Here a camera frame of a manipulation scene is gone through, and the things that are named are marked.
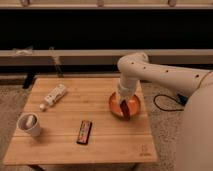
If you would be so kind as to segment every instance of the chocolate bar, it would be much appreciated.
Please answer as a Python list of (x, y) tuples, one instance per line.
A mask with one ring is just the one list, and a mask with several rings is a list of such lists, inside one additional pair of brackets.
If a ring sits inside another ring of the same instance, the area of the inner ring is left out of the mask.
[(78, 139), (77, 139), (78, 144), (84, 144), (84, 145), (88, 144), (91, 127), (92, 127), (92, 122), (86, 121), (86, 120), (83, 120), (81, 122), (81, 128), (80, 128)]
[(130, 120), (130, 112), (129, 112), (129, 107), (126, 103), (126, 100), (123, 100), (120, 104), (120, 108), (121, 108), (121, 111), (123, 113), (123, 116), (124, 118), (129, 121)]

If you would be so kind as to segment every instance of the black cable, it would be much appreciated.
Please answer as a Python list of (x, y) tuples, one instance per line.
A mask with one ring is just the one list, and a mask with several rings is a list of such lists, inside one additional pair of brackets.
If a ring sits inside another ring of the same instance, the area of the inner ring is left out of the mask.
[(155, 106), (156, 106), (158, 109), (163, 110), (163, 111), (165, 111), (165, 112), (183, 111), (183, 109), (163, 109), (162, 107), (160, 107), (160, 106), (156, 103), (156, 99), (157, 99), (158, 97), (167, 97), (167, 98), (169, 98), (169, 99), (175, 101), (176, 103), (182, 105), (179, 101), (177, 101), (177, 100), (176, 100), (175, 98), (173, 98), (173, 97), (170, 97), (170, 96), (168, 96), (168, 95), (166, 95), (166, 94), (158, 94), (158, 95), (156, 95), (156, 96), (154, 97), (154, 99), (153, 99), (153, 103), (155, 104)]
[(56, 69), (56, 72), (57, 72), (58, 77), (59, 77), (59, 78), (63, 78), (64, 75), (63, 75), (63, 72), (62, 72), (62, 70), (61, 70), (60, 65), (55, 64), (55, 69)]

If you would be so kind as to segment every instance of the wooden table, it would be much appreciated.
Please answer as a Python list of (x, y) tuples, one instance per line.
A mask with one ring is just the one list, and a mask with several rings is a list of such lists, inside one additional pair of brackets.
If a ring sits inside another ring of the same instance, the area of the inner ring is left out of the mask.
[[(38, 115), (43, 128), (33, 139), (15, 130), (4, 158), (5, 165), (46, 165), (77, 163), (156, 162), (157, 155), (150, 130), (141, 87), (140, 114), (123, 121), (112, 115), (109, 96), (116, 90), (117, 78), (38, 78), (23, 112)], [(68, 93), (45, 112), (39, 110), (43, 98), (59, 83)], [(88, 145), (76, 139), (82, 120), (93, 122)]]

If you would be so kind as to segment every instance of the cable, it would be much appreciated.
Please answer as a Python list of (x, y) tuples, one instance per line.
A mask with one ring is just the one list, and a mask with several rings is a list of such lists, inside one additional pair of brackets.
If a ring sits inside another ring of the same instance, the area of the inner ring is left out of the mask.
[(177, 100), (176, 100), (175, 98), (173, 98), (173, 97), (170, 97), (170, 96), (168, 96), (168, 95), (166, 95), (166, 94), (158, 94), (158, 95), (156, 95), (156, 96), (154, 97), (154, 99), (153, 99), (153, 103), (155, 104), (155, 106), (156, 106), (158, 109), (163, 110), (163, 111), (165, 111), (165, 112), (183, 111), (183, 109), (163, 109), (163, 108), (160, 107), (160, 106), (157, 104), (157, 102), (156, 102), (156, 99), (157, 99), (158, 97), (167, 97), (167, 98), (169, 98), (169, 99), (175, 101), (176, 103), (182, 105), (179, 101), (177, 101)]
[(63, 78), (64, 76), (63, 76), (63, 72), (61, 70), (60, 56), (58, 56), (57, 54), (54, 54), (54, 47), (50, 47), (49, 50), (52, 53), (52, 59), (54, 62), (54, 66), (55, 66), (57, 75), (59, 78)]

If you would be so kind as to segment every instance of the logo on table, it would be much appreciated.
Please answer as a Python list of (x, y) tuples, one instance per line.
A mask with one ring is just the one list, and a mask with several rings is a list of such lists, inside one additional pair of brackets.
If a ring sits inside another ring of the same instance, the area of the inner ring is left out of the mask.
[(149, 152), (147, 145), (143, 144), (141, 146), (141, 151), (140, 151), (139, 155), (140, 156), (151, 156), (151, 153)]

